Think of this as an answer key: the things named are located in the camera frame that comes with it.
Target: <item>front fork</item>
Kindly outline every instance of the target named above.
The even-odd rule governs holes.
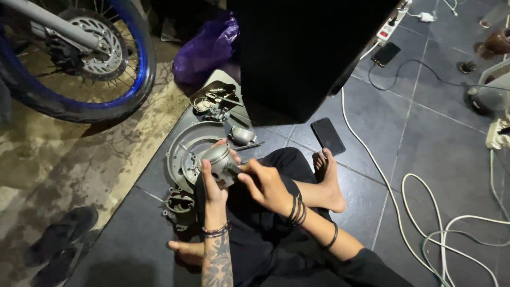
[[[43,26],[51,35],[60,37],[63,40],[68,40],[70,44],[74,42],[74,44],[80,45],[86,50],[91,49],[102,53],[107,51],[107,47],[101,44],[99,39],[94,37],[91,33],[86,32],[78,26],[74,26],[29,0],[0,0],[0,4],[9,6],[32,19],[34,21],[32,27]]]

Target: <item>motorcycle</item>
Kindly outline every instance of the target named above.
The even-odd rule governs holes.
[[[0,0],[0,78],[41,113],[125,119],[155,74],[149,28],[131,0]]]

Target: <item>blue rim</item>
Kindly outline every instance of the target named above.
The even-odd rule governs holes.
[[[147,50],[145,45],[143,44],[143,34],[141,30],[137,27],[133,16],[125,9],[124,5],[122,4],[125,1],[126,0],[111,0],[110,5],[117,12],[119,18],[123,20],[124,23],[127,25],[129,32],[131,32],[133,36],[136,49],[138,52],[140,67],[136,80],[131,86],[131,88],[124,95],[112,101],[104,103],[79,102],[67,98],[47,88],[46,86],[41,84],[39,80],[37,80],[37,78],[32,76],[23,66],[23,64],[18,60],[18,57],[14,53],[4,33],[0,33],[0,49],[4,50],[4,53],[7,55],[8,58],[7,60],[9,60],[13,64],[13,66],[17,69],[18,73],[22,74],[26,78],[26,80],[30,82],[31,86],[35,88],[35,92],[37,92],[38,94],[48,95],[51,97],[52,100],[56,100],[65,104],[89,109],[110,109],[121,106],[129,99],[134,97],[137,94],[137,92],[141,89],[144,82],[145,74],[147,72]],[[4,26],[1,23],[0,29],[2,30],[2,32],[4,31]]]

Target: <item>motorcycle wheel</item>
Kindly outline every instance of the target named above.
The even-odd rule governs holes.
[[[94,63],[95,66],[92,66],[92,64],[84,66],[82,71],[76,75],[55,72],[58,68],[61,68],[57,64],[53,67],[55,69],[53,72],[34,75],[27,69],[26,63],[23,62],[22,56],[20,56],[28,55],[27,52],[24,52],[26,49],[21,53],[17,49],[18,46],[13,44],[12,35],[8,35],[7,30],[9,28],[0,23],[0,75],[12,90],[14,99],[48,116],[64,121],[87,124],[120,121],[140,108],[152,90],[156,74],[156,57],[147,23],[130,0],[93,1],[94,7],[91,9],[89,3],[86,9],[78,5],[79,0],[69,0],[69,7],[61,12],[59,16],[64,19],[68,17],[66,20],[74,21],[74,25],[82,26],[86,31],[88,31],[87,29],[92,31],[102,28],[104,29],[102,32],[105,35],[110,35],[112,41],[117,40],[115,44],[119,44],[118,51],[122,51],[117,51],[120,54],[120,60],[112,63],[119,66],[118,70],[105,68],[105,65],[108,67],[105,64],[109,61],[108,59],[103,61],[90,59],[90,62]],[[115,27],[117,23],[124,25],[122,31]],[[124,37],[125,30],[130,36],[121,38]],[[34,51],[36,51],[35,54],[46,53],[46,51],[43,52],[37,47],[34,48]],[[116,52],[113,46],[110,52],[111,55]],[[119,74],[119,77],[113,79],[112,77],[117,74]],[[53,78],[53,87],[48,87],[45,83],[51,81],[46,78],[56,77],[56,75],[59,75],[63,80]],[[61,86],[66,86],[65,84],[69,83],[71,87],[67,87],[69,86],[67,85],[65,93],[59,92],[58,83],[63,83]],[[112,95],[114,98],[107,100],[89,99],[87,97],[78,99],[78,95],[83,97],[84,94],[89,94],[91,98],[97,94]]]

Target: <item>purple plastic bag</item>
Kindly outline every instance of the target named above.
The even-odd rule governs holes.
[[[178,83],[203,84],[212,72],[232,56],[232,42],[239,34],[233,13],[207,21],[173,60],[172,72]]]

